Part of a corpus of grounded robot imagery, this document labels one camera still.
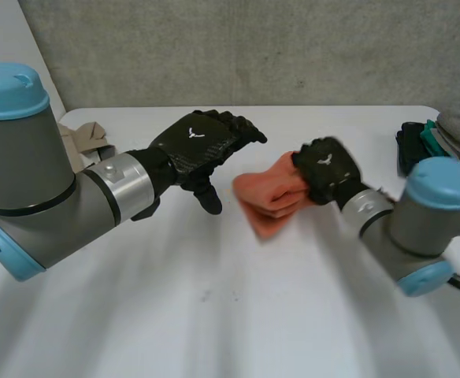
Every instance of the black fabric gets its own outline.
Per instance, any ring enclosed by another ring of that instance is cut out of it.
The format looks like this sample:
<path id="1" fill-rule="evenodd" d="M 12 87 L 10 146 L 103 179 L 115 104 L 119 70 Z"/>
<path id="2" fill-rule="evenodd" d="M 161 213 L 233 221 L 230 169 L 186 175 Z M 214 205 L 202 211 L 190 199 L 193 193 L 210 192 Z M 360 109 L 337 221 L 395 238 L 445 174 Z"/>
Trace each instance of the black fabric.
<path id="1" fill-rule="evenodd" d="M 424 130 L 425 124 L 406 122 L 402 124 L 402 130 L 396 134 L 399 148 L 398 163 L 400 171 L 405 176 L 412 172 L 419 161 L 431 157 L 421 140 L 421 133 Z"/>
<path id="2" fill-rule="evenodd" d="M 344 181 L 361 181 L 359 168 L 341 142 L 333 137 L 315 139 L 291 156 L 293 165 L 309 184 L 309 197 L 318 205 L 334 199 Z"/>
<path id="3" fill-rule="evenodd" d="M 221 201 L 210 176 L 232 154 L 252 142 L 267 138 L 249 120 L 216 110 L 192 114 L 178 120 L 151 143 L 162 150 L 176 171 L 176 185 L 193 192 L 211 214 L 221 213 Z"/>

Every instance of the silver metal ring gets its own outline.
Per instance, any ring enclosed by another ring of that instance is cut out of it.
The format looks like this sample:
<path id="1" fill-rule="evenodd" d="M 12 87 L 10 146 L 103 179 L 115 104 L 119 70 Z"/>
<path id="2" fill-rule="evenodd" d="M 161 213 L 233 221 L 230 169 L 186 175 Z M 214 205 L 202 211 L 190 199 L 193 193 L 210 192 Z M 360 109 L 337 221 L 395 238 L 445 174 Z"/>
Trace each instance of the silver metal ring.
<path id="1" fill-rule="evenodd" d="M 153 183 L 132 155 L 119 154 L 88 169 L 95 172 L 113 194 L 122 223 L 153 204 Z"/>

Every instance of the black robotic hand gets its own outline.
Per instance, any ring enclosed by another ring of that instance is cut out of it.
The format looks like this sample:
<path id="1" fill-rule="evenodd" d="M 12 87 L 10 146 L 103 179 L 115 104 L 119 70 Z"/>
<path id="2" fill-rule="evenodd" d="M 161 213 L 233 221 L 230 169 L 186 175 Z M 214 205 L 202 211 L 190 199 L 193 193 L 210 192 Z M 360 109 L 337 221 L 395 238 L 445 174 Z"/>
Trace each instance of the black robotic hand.
<path id="1" fill-rule="evenodd" d="M 232 154 L 249 143 L 267 138 L 249 120 L 230 112 L 196 110 L 162 132 L 150 149 L 163 151 L 176 171 L 176 185 L 193 192 L 211 214 L 221 213 L 221 201 L 210 176 Z"/>
<path id="2" fill-rule="evenodd" d="M 359 168 L 339 140 L 328 137 L 304 144 L 300 152 L 291 156 L 310 188 L 309 197 L 318 205 L 336 199 L 342 183 L 361 183 Z"/>

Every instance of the light blue joint cap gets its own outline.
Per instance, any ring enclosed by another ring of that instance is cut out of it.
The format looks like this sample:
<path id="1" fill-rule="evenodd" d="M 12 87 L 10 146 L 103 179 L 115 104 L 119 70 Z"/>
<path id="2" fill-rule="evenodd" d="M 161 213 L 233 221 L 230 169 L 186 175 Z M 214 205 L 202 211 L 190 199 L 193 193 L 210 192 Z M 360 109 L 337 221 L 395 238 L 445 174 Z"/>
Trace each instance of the light blue joint cap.
<path id="1" fill-rule="evenodd" d="M 25 281 L 38 273 L 45 272 L 36 260 L 31 258 L 13 239 L 0 228 L 0 262 L 18 281 Z"/>
<path id="2" fill-rule="evenodd" d="M 403 277 L 397 284 L 407 297 L 418 297 L 438 289 L 453 275 L 451 263 L 439 261 Z"/>
<path id="3" fill-rule="evenodd" d="M 0 63 L 0 120 L 17 120 L 42 112 L 50 97 L 38 73 L 18 63 Z"/>
<path id="4" fill-rule="evenodd" d="M 431 209 L 460 210 L 460 161 L 431 157 L 419 162 L 405 191 L 415 202 Z"/>

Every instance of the beige cloth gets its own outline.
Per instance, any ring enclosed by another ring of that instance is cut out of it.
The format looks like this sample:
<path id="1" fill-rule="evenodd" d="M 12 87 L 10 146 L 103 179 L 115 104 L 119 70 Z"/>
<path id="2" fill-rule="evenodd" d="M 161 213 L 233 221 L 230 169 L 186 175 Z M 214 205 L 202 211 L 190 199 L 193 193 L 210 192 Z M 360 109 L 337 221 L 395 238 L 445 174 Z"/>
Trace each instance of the beige cloth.
<path id="1" fill-rule="evenodd" d="M 75 131 L 63 124 L 58 124 L 58 130 L 74 172 L 85 168 L 80 154 L 88 154 L 98 148 L 109 146 L 106 140 L 106 130 L 97 122 L 83 124 Z"/>

